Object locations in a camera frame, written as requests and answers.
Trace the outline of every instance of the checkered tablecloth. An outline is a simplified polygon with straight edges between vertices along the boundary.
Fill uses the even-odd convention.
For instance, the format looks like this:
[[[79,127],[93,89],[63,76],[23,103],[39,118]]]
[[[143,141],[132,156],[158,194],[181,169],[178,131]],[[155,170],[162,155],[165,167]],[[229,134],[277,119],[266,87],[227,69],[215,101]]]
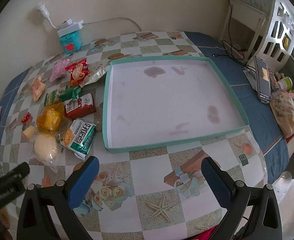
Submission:
[[[25,128],[20,123],[23,116],[30,112],[33,125],[43,110],[46,93],[69,85],[69,75],[52,83],[48,82],[57,60],[69,58],[73,63],[86,57],[87,63],[95,66],[107,58],[164,54],[203,56],[183,32],[144,32],[97,39],[82,46],[76,53],[61,53],[32,66],[20,85],[6,120],[7,127],[16,118],[17,126],[13,132],[3,133],[0,147],[3,172],[8,172],[19,163],[28,162],[30,174],[24,181],[25,186],[31,183],[41,185],[44,176],[48,176],[51,184],[54,184],[57,180],[66,180],[74,166],[81,162],[72,151],[62,149],[62,158],[55,173],[49,166],[44,166],[37,160],[28,161],[30,145],[21,137],[21,131]],[[37,102],[33,102],[28,88],[39,75],[46,83],[46,90]],[[92,93],[97,109],[96,113],[86,116],[85,119],[97,123],[98,133],[90,155],[99,159],[103,176],[92,185],[92,189],[98,191],[96,195],[92,199],[84,200],[84,204],[90,208],[89,213],[77,216],[93,239],[185,239],[217,225],[226,210],[219,206],[206,183],[199,187],[199,195],[187,198],[176,188],[164,183],[166,175],[201,150],[216,160],[221,169],[227,171],[234,180],[243,180],[252,187],[266,184],[266,163],[249,127],[236,134],[177,146],[109,153],[103,144],[101,127],[104,78],[85,86],[83,91]],[[113,179],[121,181],[117,184],[123,194],[121,201],[110,201],[116,192],[115,188],[109,186]],[[113,191],[107,190],[104,193],[101,191],[102,187]],[[20,196],[8,205],[8,211],[14,219],[18,218],[23,197],[24,195]],[[103,209],[95,209],[92,201]],[[59,219],[52,211],[53,209],[51,213],[58,232],[62,238],[67,238]]]

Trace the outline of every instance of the yellow object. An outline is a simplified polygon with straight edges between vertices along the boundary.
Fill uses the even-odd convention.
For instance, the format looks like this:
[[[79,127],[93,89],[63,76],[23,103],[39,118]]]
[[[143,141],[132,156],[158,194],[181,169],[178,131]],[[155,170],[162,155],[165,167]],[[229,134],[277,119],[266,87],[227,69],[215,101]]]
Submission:
[[[33,134],[35,133],[35,131],[36,131],[35,127],[29,126],[21,133],[22,133],[22,136],[24,137],[25,141],[28,142],[31,139],[31,137],[33,136]]]
[[[58,130],[64,113],[64,104],[58,103],[46,106],[42,115],[37,117],[36,124],[41,133],[55,133]]]
[[[288,50],[288,44],[289,44],[289,39],[287,37],[285,37],[285,40],[283,42],[283,48],[285,50]]]
[[[58,152],[58,143],[50,134],[41,133],[34,142],[34,151],[39,159],[53,162]]]

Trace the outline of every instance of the wall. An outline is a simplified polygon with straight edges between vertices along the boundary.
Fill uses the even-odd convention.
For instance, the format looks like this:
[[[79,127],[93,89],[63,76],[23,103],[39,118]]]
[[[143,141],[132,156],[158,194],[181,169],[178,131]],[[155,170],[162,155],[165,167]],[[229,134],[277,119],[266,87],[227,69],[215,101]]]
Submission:
[[[51,20],[84,22],[129,17],[142,30],[185,30],[218,37],[227,0],[11,0],[0,14],[0,98],[6,85],[31,65],[62,51],[56,31],[34,10],[44,2]],[[113,20],[87,25],[83,44],[93,39],[137,31],[132,23]]]

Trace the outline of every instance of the candy wrapper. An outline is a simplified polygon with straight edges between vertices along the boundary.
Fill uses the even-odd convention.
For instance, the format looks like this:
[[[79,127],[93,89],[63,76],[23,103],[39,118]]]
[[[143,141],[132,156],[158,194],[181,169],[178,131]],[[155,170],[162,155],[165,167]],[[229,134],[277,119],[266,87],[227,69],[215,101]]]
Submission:
[[[96,112],[96,107],[94,105],[93,96],[91,93],[83,95],[77,100],[72,100],[68,103],[64,102],[64,104],[66,109],[66,116],[71,120],[82,118]]]
[[[59,165],[61,159],[61,146],[56,138],[48,133],[35,133],[29,143],[31,153],[28,159],[36,159],[57,172],[57,165]]]
[[[63,114],[63,103],[46,106],[42,115],[38,116],[36,120],[39,132],[54,134],[58,130]]]
[[[108,71],[110,67],[110,65],[108,65],[109,61],[110,60],[108,59],[102,60],[98,66],[95,63],[89,64],[89,74],[81,82],[80,86],[84,87],[85,85],[95,83],[100,79]]]
[[[69,59],[63,59],[57,62],[52,70],[52,75],[49,78],[49,82],[53,82],[57,78],[66,76],[65,68],[69,64]]]
[[[89,153],[96,132],[96,125],[93,123],[76,119],[66,131],[60,144],[72,150],[78,158],[84,160]]]
[[[56,89],[52,91],[51,93],[47,93],[44,100],[44,106],[51,106],[54,104],[59,103],[61,100],[59,96],[67,90],[68,86],[65,86],[62,89]]]
[[[83,95],[83,90],[80,85],[66,89],[64,93],[58,95],[61,101],[75,100]]]
[[[78,63],[73,63],[65,68],[70,76],[70,87],[77,86],[89,74],[87,58],[82,59]]]
[[[33,101],[36,102],[44,92],[46,85],[42,83],[42,76],[38,76],[31,85]]]

